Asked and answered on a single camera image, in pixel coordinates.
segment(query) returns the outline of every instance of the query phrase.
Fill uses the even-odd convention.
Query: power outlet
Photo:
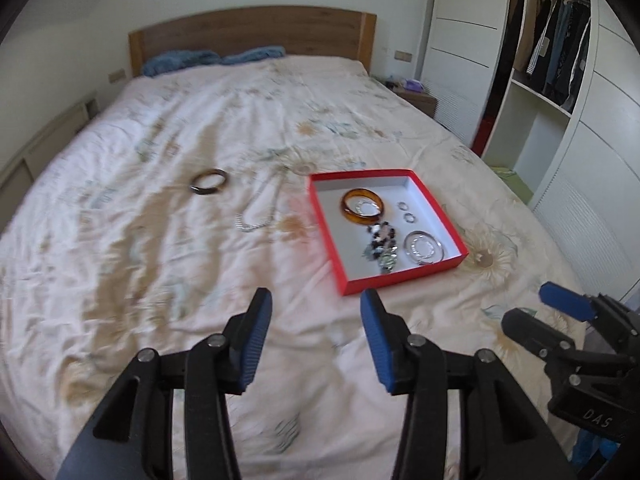
[[[111,72],[109,74],[109,83],[114,84],[126,78],[127,78],[127,73],[124,71],[123,68],[121,68],[120,70],[117,70],[116,72]]]
[[[394,58],[397,59],[398,61],[406,61],[408,63],[411,63],[411,60],[413,59],[414,55],[413,54],[409,54],[408,52],[403,52],[402,50],[396,50],[396,54],[394,55]]]

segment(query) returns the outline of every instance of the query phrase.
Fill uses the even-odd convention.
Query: red box
[[[349,222],[340,211],[342,195],[356,187],[370,189],[383,199],[384,220],[396,229],[396,238],[401,247],[397,270],[389,274],[380,274],[377,264],[362,256],[364,247],[370,241],[366,227]],[[309,177],[308,188],[322,239],[332,261],[338,290],[343,296],[453,269],[468,255],[468,249],[449,218],[411,170],[316,173]],[[396,200],[409,206],[409,212],[416,216],[417,223],[408,224],[404,221],[406,211],[397,208]],[[402,241],[413,230],[423,230],[436,236],[443,245],[444,259],[418,266],[405,256]]]

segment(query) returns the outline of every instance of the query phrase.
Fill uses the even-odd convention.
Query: blue blanket
[[[142,73],[147,77],[155,77],[192,66],[237,65],[260,61],[268,57],[284,57],[285,54],[282,46],[261,46],[247,50],[242,54],[225,57],[220,57],[212,50],[171,50],[147,61],[142,67]]]

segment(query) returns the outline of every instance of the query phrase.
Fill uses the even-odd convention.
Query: bed
[[[340,297],[306,196],[322,171],[411,168],[470,251],[455,270],[380,290],[387,309],[444,349],[492,348],[544,416],[542,362],[500,330],[513,307],[573,337],[540,285],[579,290],[529,209],[452,134],[369,78],[375,16],[318,7],[209,12],[130,35],[132,71],[176,48],[221,55],[281,44],[283,59],[136,78],[49,165],[0,238],[0,419],[53,478],[137,350],[190,348],[243,311],[257,286],[274,313],[255,383],[228,400],[242,473],[386,479],[405,398],[378,383],[358,297]],[[223,192],[189,191],[201,170]],[[236,214],[258,224],[234,226]],[[184,477],[176,393],[174,458]],[[450,402],[447,479],[457,478]],[[575,431],[550,420],[571,446]]]

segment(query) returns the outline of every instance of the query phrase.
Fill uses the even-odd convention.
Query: amber bangle
[[[361,196],[364,198],[368,198],[373,201],[380,209],[380,213],[377,215],[363,215],[355,212],[353,209],[349,207],[347,204],[347,200],[350,198],[354,198],[356,196]],[[361,225],[370,225],[375,224],[380,221],[380,219],[385,214],[385,204],[382,202],[382,199],[376,195],[373,191],[369,191],[368,189],[356,188],[347,191],[343,196],[342,200],[340,200],[340,210],[342,214],[349,222],[354,222],[356,224]]]
[[[222,177],[223,180],[217,186],[212,186],[212,187],[199,187],[199,186],[196,186],[196,184],[198,183],[198,181],[201,178],[203,178],[205,176],[210,176],[210,175],[219,175],[219,176]],[[222,170],[218,170],[218,169],[207,170],[207,171],[203,171],[202,173],[199,173],[196,176],[194,176],[193,179],[191,179],[191,185],[189,186],[189,188],[195,194],[198,194],[198,195],[210,195],[210,194],[219,192],[223,187],[225,187],[226,181],[228,179],[229,179],[229,176],[228,176],[226,171],[222,171]]]

